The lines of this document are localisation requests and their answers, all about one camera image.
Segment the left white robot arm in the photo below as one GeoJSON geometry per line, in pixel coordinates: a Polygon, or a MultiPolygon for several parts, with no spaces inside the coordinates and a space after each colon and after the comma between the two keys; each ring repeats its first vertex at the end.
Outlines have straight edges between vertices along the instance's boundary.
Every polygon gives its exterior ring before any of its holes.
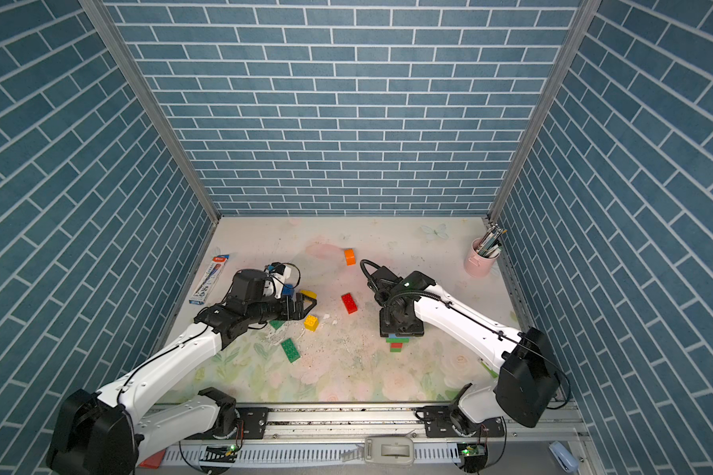
{"type": "Polygon", "coordinates": [[[77,390],[59,407],[47,466],[57,474],[132,474],[155,453],[192,435],[241,439],[237,401],[208,387],[185,403],[153,413],[172,387],[249,330],[270,321],[305,319],[316,306],[298,292],[301,272],[290,262],[242,269],[220,303],[162,350],[117,380],[77,390]]]}

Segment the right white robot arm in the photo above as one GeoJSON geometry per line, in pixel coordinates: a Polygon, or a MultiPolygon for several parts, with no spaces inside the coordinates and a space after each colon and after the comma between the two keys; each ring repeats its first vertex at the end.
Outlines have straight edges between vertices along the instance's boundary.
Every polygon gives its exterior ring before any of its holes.
{"type": "Polygon", "coordinates": [[[429,324],[461,342],[497,374],[494,384],[469,383],[453,399],[447,420],[457,433],[467,437],[485,421],[504,416],[533,429],[554,409],[551,401],[568,378],[543,332],[495,322],[420,271],[401,277],[368,259],[360,261],[360,270],[380,306],[384,338],[424,336],[429,324]]]}

